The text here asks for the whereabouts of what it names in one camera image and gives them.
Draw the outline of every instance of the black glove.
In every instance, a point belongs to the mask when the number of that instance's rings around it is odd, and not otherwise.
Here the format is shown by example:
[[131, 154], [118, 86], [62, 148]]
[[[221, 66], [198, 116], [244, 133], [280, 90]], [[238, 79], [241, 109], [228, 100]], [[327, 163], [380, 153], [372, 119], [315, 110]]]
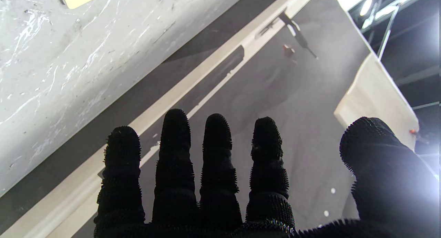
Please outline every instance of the black glove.
[[[396, 193], [409, 190], [406, 188], [408, 183], [399, 179], [399, 176], [409, 174], [405, 170], [409, 165], [394, 160], [399, 155], [393, 153], [406, 153], [406, 158], [416, 156], [406, 150], [390, 130], [379, 133], [381, 127], [376, 127], [375, 122], [383, 124], [380, 120], [359, 119], [346, 131], [340, 148], [343, 161], [357, 177], [353, 196], [361, 220], [339, 220], [304, 232], [295, 231], [293, 213], [288, 203], [288, 176], [283, 168], [282, 141], [274, 121], [269, 117], [258, 119], [255, 123], [251, 192], [244, 223], [235, 196], [238, 187], [236, 169], [231, 163], [230, 129], [220, 114], [209, 116], [205, 124], [199, 203], [194, 194], [194, 173], [189, 159], [191, 142], [188, 120], [184, 112], [178, 109], [170, 110], [165, 115], [156, 166], [153, 218], [149, 224], [144, 223], [138, 183], [139, 139], [132, 128], [118, 127], [109, 136], [104, 157], [106, 167], [98, 195], [94, 236], [396, 237], [400, 235], [400, 225], [409, 224], [415, 217], [396, 219], [401, 217], [401, 212], [395, 208], [388, 210], [385, 205], [396, 203], [394, 207], [404, 207], [413, 215], [420, 214], [417, 208], [426, 208], [425, 217], [432, 217], [433, 210], [429, 209], [433, 206], [424, 200], [406, 206], [409, 197], [398, 196], [398, 202], [384, 198], [397, 197]], [[383, 145], [390, 146], [389, 150], [383, 151]], [[427, 179], [427, 175], [420, 174], [424, 169], [413, 166], [416, 160], [410, 159], [409, 163], [413, 173], [421, 175], [411, 183]], [[419, 197], [418, 192], [411, 192], [407, 194], [411, 200]], [[416, 225], [409, 227], [416, 227], [418, 232], [425, 230], [431, 235], [432, 224], [413, 224]]]

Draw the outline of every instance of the metal pole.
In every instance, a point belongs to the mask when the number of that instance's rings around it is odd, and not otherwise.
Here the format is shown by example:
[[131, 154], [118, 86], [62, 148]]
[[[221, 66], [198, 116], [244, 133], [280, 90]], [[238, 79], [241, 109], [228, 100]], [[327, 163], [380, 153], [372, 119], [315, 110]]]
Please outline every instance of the metal pole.
[[393, 21], [395, 17], [397, 16], [398, 10], [400, 9], [400, 5], [397, 5], [397, 8], [393, 11], [392, 16], [390, 17], [389, 23], [386, 28], [386, 33], [384, 34], [383, 40], [381, 41], [380, 49], [378, 50], [377, 56], [378, 59], [381, 61], [381, 58], [383, 57], [384, 48], [386, 47], [387, 40], [390, 36], [390, 29], [392, 28]]

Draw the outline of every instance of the white spot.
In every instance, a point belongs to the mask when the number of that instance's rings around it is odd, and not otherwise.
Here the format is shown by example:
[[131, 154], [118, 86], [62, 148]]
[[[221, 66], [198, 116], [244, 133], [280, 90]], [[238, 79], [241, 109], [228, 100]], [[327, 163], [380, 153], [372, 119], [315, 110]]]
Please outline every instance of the white spot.
[[149, 27], [147, 27], [140, 35], [139, 35], [139, 37], [138, 38], [141, 38], [144, 34], [145, 34], [145, 32], [148, 30], [150, 28], [150, 26]]

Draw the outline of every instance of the white marble surface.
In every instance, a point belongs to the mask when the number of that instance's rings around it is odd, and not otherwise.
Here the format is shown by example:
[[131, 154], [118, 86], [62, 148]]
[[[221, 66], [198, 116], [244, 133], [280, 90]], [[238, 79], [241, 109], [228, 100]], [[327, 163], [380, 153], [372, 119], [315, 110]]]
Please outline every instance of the white marble surface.
[[0, 196], [236, 1], [0, 0]]

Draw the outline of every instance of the gray floor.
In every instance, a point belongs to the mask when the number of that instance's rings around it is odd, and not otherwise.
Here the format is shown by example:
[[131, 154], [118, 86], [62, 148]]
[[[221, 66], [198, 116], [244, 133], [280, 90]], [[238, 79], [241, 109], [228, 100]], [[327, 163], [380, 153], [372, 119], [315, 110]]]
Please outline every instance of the gray floor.
[[[19, 183], [0, 199], [0, 223], [4, 224], [0, 231], [6, 230], [101, 147], [114, 127], [127, 125], [272, 1], [246, 0], [244, 6], [260, 3], [259, 8], [253, 9], [256, 13], [241, 12], [244, 9], [239, 9], [238, 5], [233, 7], [230, 17], [220, 18], [225, 19], [221, 25], [205, 29], [51, 155], [43, 167], [25, 178], [25, 183]], [[232, 14], [241, 18], [234, 19]], [[205, 119], [216, 112], [224, 115], [233, 134], [233, 164], [238, 171], [240, 187], [237, 197], [244, 215], [252, 166], [249, 153], [254, 121], [259, 117], [272, 117], [284, 141], [284, 160], [291, 185], [289, 200], [296, 227], [307, 229], [334, 219], [357, 216], [351, 197], [348, 197], [354, 178], [343, 166], [338, 152], [344, 128], [333, 112], [369, 50], [337, 0], [311, 0], [294, 20], [319, 60], [301, 48], [287, 28], [282, 29], [190, 119], [191, 153], [198, 191]], [[284, 44], [295, 49], [293, 59], [297, 65], [284, 56]], [[189, 112], [240, 58], [238, 50], [175, 107]], [[152, 82], [157, 87], [148, 87]], [[142, 134], [143, 152], [156, 144], [161, 125], [162, 119]], [[156, 160], [157, 154], [142, 167], [140, 177], [147, 221], [151, 220]], [[335, 194], [331, 193], [331, 188], [336, 189]], [[35, 192], [36, 197], [24, 197], [29, 192]], [[324, 216], [324, 211], [329, 212], [328, 217]], [[89, 220], [75, 237], [91, 237], [93, 229]]]
[[[296, 227], [307, 229], [342, 216], [357, 216], [353, 205], [346, 205], [351, 201], [348, 194], [354, 178], [339, 158], [344, 128], [333, 112], [369, 51], [336, 0], [311, 0], [294, 20], [320, 59], [314, 59], [288, 29], [282, 29], [190, 119], [191, 153], [195, 175], [200, 175], [205, 119], [216, 112], [224, 115], [233, 135], [233, 164], [240, 187], [237, 197], [244, 216], [254, 121], [272, 117], [284, 141]], [[298, 65], [283, 55], [285, 43], [296, 50]], [[222, 79], [216, 74], [222, 73], [225, 71], [211, 73], [175, 107], [189, 112]], [[159, 138], [153, 136], [159, 134], [161, 123], [159, 120], [141, 136], [145, 152]], [[157, 154], [142, 167], [140, 177], [147, 221], [151, 220], [156, 160]], [[198, 191], [200, 180], [195, 183]], [[92, 230], [90, 220], [76, 237]]]

